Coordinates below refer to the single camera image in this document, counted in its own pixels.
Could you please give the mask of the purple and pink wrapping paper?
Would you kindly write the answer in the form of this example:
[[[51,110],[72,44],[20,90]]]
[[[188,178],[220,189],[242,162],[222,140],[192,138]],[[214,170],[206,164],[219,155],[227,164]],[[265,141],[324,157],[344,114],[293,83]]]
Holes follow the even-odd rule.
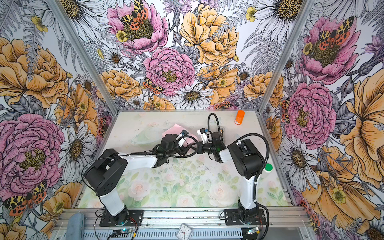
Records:
[[[167,134],[172,134],[172,135],[179,135],[183,130],[186,130],[189,134],[189,136],[195,138],[196,140],[198,140],[198,137],[195,136],[192,132],[190,132],[189,130],[187,130],[186,128],[178,125],[178,124],[174,124],[171,128],[169,128],[168,130],[166,130],[165,132],[162,133],[162,137],[164,137],[165,135]],[[194,143],[194,140],[191,139],[191,138],[185,138],[185,143],[183,144],[184,147],[187,146],[187,144],[192,144]]]

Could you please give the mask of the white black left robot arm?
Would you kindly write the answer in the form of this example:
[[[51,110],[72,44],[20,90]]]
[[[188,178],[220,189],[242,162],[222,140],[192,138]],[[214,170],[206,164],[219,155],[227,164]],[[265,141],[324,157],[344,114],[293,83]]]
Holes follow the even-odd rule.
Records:
[[[115,149],[107,149],[85,170],[84,177],[107,212],[113,217],[120,216],[126,206],[118,194],[117,185],[126,172],[157,168],[167,164],[170,158],[192,157],[196,152],[188,152],[197,143],[195,137],[183,130],[178,135],[165,135],[159,144],[147,152],[123,154]]]

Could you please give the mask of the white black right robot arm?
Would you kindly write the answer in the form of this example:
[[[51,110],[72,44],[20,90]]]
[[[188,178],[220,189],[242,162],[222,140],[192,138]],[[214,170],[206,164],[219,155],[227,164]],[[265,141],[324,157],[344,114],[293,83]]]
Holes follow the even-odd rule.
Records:
[[[261,213],[261,205],[257,203],[257,182],[268,163],[270,147],[267,139],[258,133],[249,133],[239,137],[230,145],[225,145],[221,133],[211,133],[207,129],[197,130],[202,139],[197,143],[198,154],[213,155],[218,163],[232,162],[240,176],[245,178],[244,189],[239,199],[238,214],[242,221]],[[262,156],[249,137],[258,137],[266,145],[266,155]]]

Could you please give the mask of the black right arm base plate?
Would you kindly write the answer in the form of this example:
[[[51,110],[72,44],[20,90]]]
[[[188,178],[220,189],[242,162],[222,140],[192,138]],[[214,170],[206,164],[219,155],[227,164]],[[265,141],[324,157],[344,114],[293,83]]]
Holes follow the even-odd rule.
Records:
[[[265,226],[267,224],[266,214],[261,208],[253,208],[251,210],[225,209],[224,220],[227,226]]]

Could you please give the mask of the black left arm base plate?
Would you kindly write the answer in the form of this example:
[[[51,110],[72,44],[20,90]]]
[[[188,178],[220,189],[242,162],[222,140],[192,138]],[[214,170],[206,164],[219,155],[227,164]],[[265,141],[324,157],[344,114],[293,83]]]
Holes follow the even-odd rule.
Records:
[[[100,227],[140,227],[144,210],[122,210],[116,216],[112,216],[104,210],[100,220]]]

